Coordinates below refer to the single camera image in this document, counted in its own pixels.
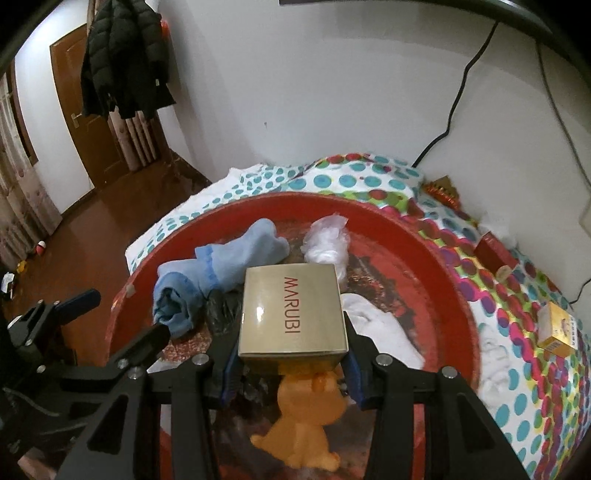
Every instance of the wooden floor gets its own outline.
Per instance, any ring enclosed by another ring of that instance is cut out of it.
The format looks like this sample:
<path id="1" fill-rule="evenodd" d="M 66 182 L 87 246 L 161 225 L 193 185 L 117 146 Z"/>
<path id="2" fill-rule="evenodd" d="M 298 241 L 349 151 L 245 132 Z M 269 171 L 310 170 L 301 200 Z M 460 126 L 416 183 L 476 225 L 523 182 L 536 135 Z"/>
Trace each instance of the wooden floor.
<path id="1" fill-rule="evenodd" d="M 100 306 L 65 326 L 63 333 L 80 365 L 100 365 L 111 302 L 129 277 L 125 249 L 185 201 L 189 190 L 184 179 L 179 181 L 163 162 L 156 162 L 94 195 L 46 240 L 45 254 L 29 260 L 14 299 L 4 302 L 6 318 L 26 312 L 39 299 L 65 300 L 96 288 Z"/>

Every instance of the black puffer jacket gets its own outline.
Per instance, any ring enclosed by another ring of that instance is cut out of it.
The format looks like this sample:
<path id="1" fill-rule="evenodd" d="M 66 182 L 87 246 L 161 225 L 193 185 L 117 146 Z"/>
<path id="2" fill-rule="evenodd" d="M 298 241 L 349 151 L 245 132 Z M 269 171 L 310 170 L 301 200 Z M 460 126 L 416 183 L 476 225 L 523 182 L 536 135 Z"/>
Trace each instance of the black puffer jacket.
<path id="1" fill-rule="evenodd" d="M 172 105 L 160 16 L 144 0 L 107 0 L 96 14 L 80 75 L 84 114 L 152 118 Z"/>

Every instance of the gold box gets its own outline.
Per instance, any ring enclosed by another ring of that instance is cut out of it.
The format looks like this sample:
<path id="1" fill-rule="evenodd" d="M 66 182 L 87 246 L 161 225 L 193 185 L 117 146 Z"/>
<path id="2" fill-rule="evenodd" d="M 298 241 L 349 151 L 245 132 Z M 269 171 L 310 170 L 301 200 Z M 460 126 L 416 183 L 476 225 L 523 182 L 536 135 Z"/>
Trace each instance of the gold box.
<path id="1" fill-rule="evenodd" d="M 565 358 L 576 351 L 578 341 L 572 315 L 551 301 L 538 311 L 538 346 Z"/>
<path id="2" fill-rule="evenodd" d="M 247 269 L 238 355 L 253 371 L 326 372 L 348 351 L 334 265 Z"/>

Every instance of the brown door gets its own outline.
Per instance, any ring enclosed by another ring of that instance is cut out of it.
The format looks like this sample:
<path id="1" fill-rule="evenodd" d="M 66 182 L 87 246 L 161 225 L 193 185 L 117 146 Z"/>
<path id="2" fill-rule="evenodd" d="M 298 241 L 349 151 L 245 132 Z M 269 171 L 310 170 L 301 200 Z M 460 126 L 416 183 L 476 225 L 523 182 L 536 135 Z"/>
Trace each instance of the brown door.
<path id="1" fill-rule="evenodd" d="M 107 120 L 82 115 L 80 71 L 86 51 L 86 25 L 59 39 L 50 51 L 61 111 L 88 176 L 101 189 L 129 169 L 119 155 Z"/>

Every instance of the orange bear figure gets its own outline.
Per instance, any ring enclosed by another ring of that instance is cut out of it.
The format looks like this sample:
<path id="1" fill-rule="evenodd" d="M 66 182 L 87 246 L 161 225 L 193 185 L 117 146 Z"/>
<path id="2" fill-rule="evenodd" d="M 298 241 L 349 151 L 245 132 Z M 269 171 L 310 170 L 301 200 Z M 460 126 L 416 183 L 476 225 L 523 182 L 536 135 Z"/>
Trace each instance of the orange bear figure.
<path id="1" fill-rule="evenodd" d="M 334 372 L 286 375 L 277 391 L 281 417 L 265 436 L 253 435 L 252 444 L 292 468 L 340 466 L 340 457 L 329 452 L 323 425 L 338 420 L 347 404 Z"/>

